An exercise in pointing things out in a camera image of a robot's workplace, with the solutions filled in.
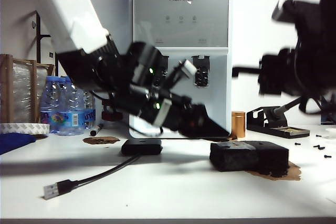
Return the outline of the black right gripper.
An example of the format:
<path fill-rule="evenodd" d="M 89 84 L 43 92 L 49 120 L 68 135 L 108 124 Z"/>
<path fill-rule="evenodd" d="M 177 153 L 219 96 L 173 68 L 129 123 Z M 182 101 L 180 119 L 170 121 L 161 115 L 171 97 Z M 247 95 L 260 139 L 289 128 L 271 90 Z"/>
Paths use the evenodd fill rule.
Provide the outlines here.
<path fill-rule="evenodd" d="M 235 66 L 232 68 L 232 77 L 237 78 L 240 73 L 258 74 L 259 94 L 281 95 L 286 91 L 288 53 L 288 49 L 281 49 L 277 55 L 263 55 L 259 62 L 260 68 Z"/>

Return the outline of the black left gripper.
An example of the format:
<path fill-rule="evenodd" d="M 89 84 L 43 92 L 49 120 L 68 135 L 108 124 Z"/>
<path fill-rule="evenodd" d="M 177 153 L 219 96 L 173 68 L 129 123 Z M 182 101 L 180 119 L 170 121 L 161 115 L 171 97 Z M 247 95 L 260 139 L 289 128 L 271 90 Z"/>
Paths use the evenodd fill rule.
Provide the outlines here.
<path fill-rule="evenodd" d="M 215 105 L 193 103 L 186 96 L 173 95 L 164 127 L 181 131 L 189 138 L 224 138 L 230 133 L 223 126 L 223 108 Z"/>

